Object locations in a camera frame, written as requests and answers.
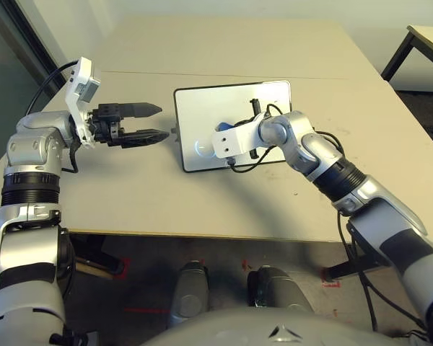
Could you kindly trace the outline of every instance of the silver robot arm segment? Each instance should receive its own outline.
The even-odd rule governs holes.
[[[7,144],[0,206],[1,346],[76,342],[77,336],[64,328],[58,286],[58,279],[75,271],[68,231],[59,226],[59,178],[62,170],[77,172],[75,151],[81,144],[92,148],[96,141],[133,148],[168,137],[160,130],[126,133],[121,127],[125,117],[149,117],[162,111],[146,102],[84,110],[99,84],[91,61],[80,58],[66,83],[70,113],[29,114],[18,122]],[[72,170],[61,168],[65,148],[70,148]]]
[[[360,247],[396,269],[433,332],[433,243],[423,223],[375,178],[362,173],[316,133],[303,113],[260,114],[252,123],[216,132],[212,143],[220,158],[256,146],[281,148],[291,168],[324,193],[341,215],[350,216],[347,228]]]

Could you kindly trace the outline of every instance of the tablet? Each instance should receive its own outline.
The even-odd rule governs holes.
[[[250,101],[258,99],[262,111],[267,104],[278,106],[283,113],[292,111],[288,81],[269,81],[249,84],[203,86],[177,89],[174,93],[177,135],[185,172],[206,171],[228,167],[226,159],[215,156],[211,136],[220,123],[235,124],[253,116]],[[265,148],[257,148],[259,157]],[[258,161],[249,153],[235,157],[236,167]],[[274,148],[263,163],[283,161],[280,148]]]

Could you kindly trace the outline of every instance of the table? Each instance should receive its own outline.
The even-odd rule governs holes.
[[[433,240],[433,143],[343,30],[322,21],[244,19],[241,30],[220,38],[219,33],[235,30],[237,23],[199,18],[136,18],[124,23],[92,57],[102,70],[92,107],[151,102],[163,112],[149,119],[124,120],[126,129],[169,130],[175,126],[172,93],[177,88],[289,80],[294,109],[306,112],[317,129],[335,133],[348,158],[413,208]],[[193,35],[201,40],[182,40],[185,49],[178,49],[176,40],[192,26]],[[250,30],[262,35],[242,40]],[[286,30],[292,40],[286,41]],[[269,54],[262,49],[263,58],[251,56],[254,40],[260,48],[271,42],[277,48]],[[212,51],[223,41],[224,54]],[[153,46],[146,48],[145,42]],[[317,59],[321,46],[323,61]],[[194,48],[198,53],[191,59]],[[242,72],[224,59],[228,52]],[[65,108],[59,92],[46,110]],[[61,175],[62,225],[95,234],[339,241],[330,201],[285,163],[262,165],[249,174],[188,174],[181,169],[175,139],[171,135],[143,148],[98,144],[94,150],[79,150],[80,173]],[[1,160],[0,188],[3,164]]]
[[[404,62],[412,48],[417,48],[433,63],[433,27],[409,25],[408,34],[382,71],[382,78],[386,81],[392,79],[399,66]]]

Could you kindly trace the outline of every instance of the cable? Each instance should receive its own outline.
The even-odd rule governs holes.
[[[356,240],[352,238],[351,246],[353,249],[354,258],[358,258],[358,251],[356,248]],[[361,281],[362,289],[364,291],[364,296],[366,297],[367,307],[369,308],[370,322],[372,324],[372,330],[376,332],[378,330],[377,317],[375,316],[374,304],[369,294],[369,286],[367,284],[367,278],[364,276],[362,268],[359,266],[358,261],[355,261],[356,268],[358,269],[359,281]]]
[[[61,171],[68,173],[77,173],[79,171],[79,167],[77,166],[77,161],[75,159],[75,152],[80,148],[81,144],[80,139],[77,136],[73,137],[74,140],[71,143],[69,148],[69,159],[71,160],[72,169],[70,168],[61,168]]]
[[[60,68],[57,68],[55,71],[51,72],[51,74],[46,77],[45,81],[43,81],[42,85],[38,88],[37,92],[35,93],[34,97],[32,98],[32,101],[30,101],[29,106],[27,106],[26,109],[26,115],[29,115],[32,108],[34,107],[35,102],[37,101],[38,97],[42,94],[45,87],[56,77],[58,76],[62,71],[64,71],[66,68],[71,67],[73,65],[77,64],[77,60],[71,61],[70,63],[66,63],[62,65]]]
[[[277,110],[279,112],[280,115],[283,115],[281,108],[277,107],[276,105],[273,105],[272,103],[268,103],[268,105],[266,106],[266,112],[269,113],[269,107],[274,108],[275,110]]]
[[[247,172],[250,172],[252,169],[255,169],[255,167],[257,167],[262,161],[263,161],[263,159],[266,157],[266,155],[268,155],[268,153],[271,151],[271,149],[273,149],[273,148],[276,148],[276,146],[270,146],[269,148],[267,148],[266,149],[266,151],[264,152],[264,154],[261,156],[261,158],[256,162],[256,163],[254,163],[252,166],[250,166],[249,168],[247,168],[247,169],[242,169],[242,170],[239,170],[239,169],[236,169],[235,167],[234,167],[234,164],[230,164],[230,169],[233,171],[233,172],[236,172],[236,173],[247,173]]]
[[[320,135],[323,135],[323,137],[324,136],[331,137],[335,141],[335,143],[332,142],[329,138],[324,137],[324,139],[326,139],[327,141],[331,142],[337,148],[337,150],[340,151],[343,156],[345,156],[345,149],[341,145],[339,139],[335,135],[333,135],[332,133],[329,133],[329,132],[325,132],[325,131],[316,131],[316,133],[319,133]]]
[[[353,256],[353,254],[351,253],[351,251],[349,250],[348,246],[346,245],[344,233],[341,230],[340,213],[337,213],[337,226],[338,226],[338,234],[340,235],[341,242],[344,245],[346,256],[348,257],[348,261],[350,261],[350,263],[353,266],[355,266],[355,268],[358,271],[359,280],[361,281],[362,289],[364,291],[364,296],[366,297],[367,307],[369,309],[370,321],[372,323],[372,330],[374,332],[376,332],[377,328],[378,328],[377,327],[377,318],[375,317],[374,305],[372,304],[372,299],[370,298],[369,288],[367,287],[367,284],[365,283],[365,279],[361,275],[361,273],[362,274],[364,274],[364,273],[357,267],[355,258]],[[355,255],[357,256],[356,244],[354,244],[354,252],[355,252]]]
[[[345,247],[346,254],[349,257],[350,263],[352,263],[355,266],[355,268],[357,269],[359,278],[362,278],[361,284],[363,284],[363,287],[365,285],[368,288],[370,288],[375,294],[377,294],[377,296],[380,297],[380,299],[382,299],[384,302],[386,302],[386,304],[388,304],[389,306],[394,308],[400,314],[406,316],[408,319],[412,320],[419,328],[426,330],[427,328],[425,327],[422,320],[415,317],[413,314],[407,312],[406,310],[401,308],[398,304],[393,303],[390,299],[388,299],[386,296],[384,296],[383,293],[381,293],[378,289],[376,289],[376,287],[370,282],[367,275],[359,267],[359,258],[357,256],[357,253],[355,254],[356,255],[356,258],[355,258],[354,255],[349,251],[349,249],[346,245],[343,231],[341,230],[340,213],[337,213],[337,226],[338,226],[338,233],[340,235],[341,242],[343,243],[343,245]]]
[[[63,299],[66,299],[69,292],[72,289],[72,286],[74,285],[74,273],[76,271],[76,255],[75,255],[75,250],[74,250],[74,245],[72,245],[72,243],[69,241],[70,246],[69,248],[71,249],[71,257],[72,257],[72,268],[71,268],[71,273],[69,274],[69,279],[67,281],[67,285],[66,288],[64,288],[64,292],[63,292]]]

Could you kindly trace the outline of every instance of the table leg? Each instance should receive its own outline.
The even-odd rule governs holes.
[[[414,37],[411,41],[411,45],[417,48],[420,53],[426,56],[433,63],[433,50],[424,41],[420,40],[418,37]]]
[[[363,271],[375,269],[381,266],[375,261],[375,258],[373,256],[368,254],[359,257],[359,264]],[[355,266],[350,261],[346,261],[340,263],[339,265],[323,268],[322,276],[325,281],[332,282],[336,279],[356,273],[357,270]]]
[[[407,55],[411,52],[413,47],[412,40],[414,37],[415,36],[411,32],[406,35],[395,55],[391,58],[388,65],[383,69],[381,76],[384,80],[390,81],[390,79],[392,79],[399,66],[401,66]]]
[[[71,236],[71,243],[74,246],[77,258],[81,259],[87,265],[106,270],[110,274],[121,274],[124,263],[120,259],[101,251],[104,236],[100,237],[101,238],[89,236],[87,241],[82,241]]]

